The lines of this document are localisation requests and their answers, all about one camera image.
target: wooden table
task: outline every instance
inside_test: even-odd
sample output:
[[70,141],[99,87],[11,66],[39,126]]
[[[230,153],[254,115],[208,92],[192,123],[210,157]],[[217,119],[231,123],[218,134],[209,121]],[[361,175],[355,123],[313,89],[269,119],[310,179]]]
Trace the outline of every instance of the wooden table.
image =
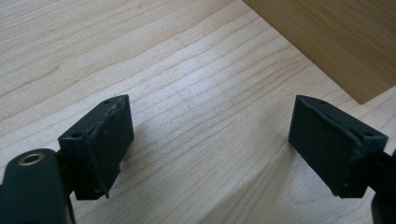
[[368,190],[333,197],[288,144],[296,94],[389,136],[396,89],[358,105],[241,1],[2,1],[0,164],[58,149],[129,94],[135,140],[110,199],[78,223],[372,223]]

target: metal ring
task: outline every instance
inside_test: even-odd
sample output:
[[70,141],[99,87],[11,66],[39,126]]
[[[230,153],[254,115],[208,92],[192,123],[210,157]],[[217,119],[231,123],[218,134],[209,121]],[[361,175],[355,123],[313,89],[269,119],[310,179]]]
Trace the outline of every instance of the metal ring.
[[42,161],[44,159],[44,157],[45,157],[44,154],[41,152],[29,154],[29,155],[23,157],[18,162],[18,164],[21,166],[33,165],[35,163]]

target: black mechanical part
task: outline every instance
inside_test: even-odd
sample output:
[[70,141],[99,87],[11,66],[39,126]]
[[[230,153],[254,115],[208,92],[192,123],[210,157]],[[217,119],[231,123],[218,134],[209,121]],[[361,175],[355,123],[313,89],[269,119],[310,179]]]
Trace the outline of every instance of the black mechanical part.
[[289,142],[335,196],[361,198],[375,190],[375,224],[396,223],[396,156],[388,137],[327,102],[297,95]]
[[69,200],[108,192],[134,140],[128,95],[103,101],[59,137],[61,149],[35,149],[7,165],[0,223],[76,223]]

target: light wood surface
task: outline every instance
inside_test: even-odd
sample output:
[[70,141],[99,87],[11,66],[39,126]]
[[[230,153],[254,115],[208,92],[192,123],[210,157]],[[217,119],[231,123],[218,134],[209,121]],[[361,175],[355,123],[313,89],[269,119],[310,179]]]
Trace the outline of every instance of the light wood surface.
[[396,89],[358,105],[242,1],[2,1],[0,174],[102,100],[129,94],[135,140],[110,199],[78,223],[372,223],[287,142],[296,94],[396,148]]
[[359,103],[396,85],[396,1],[245,2]]

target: brown wooden board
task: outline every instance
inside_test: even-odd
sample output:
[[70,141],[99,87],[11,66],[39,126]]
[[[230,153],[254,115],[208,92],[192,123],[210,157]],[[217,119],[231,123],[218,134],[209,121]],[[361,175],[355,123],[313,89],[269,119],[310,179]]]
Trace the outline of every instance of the brown wooden board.
[[396,84],[396,1],[245,2],[359,103]]

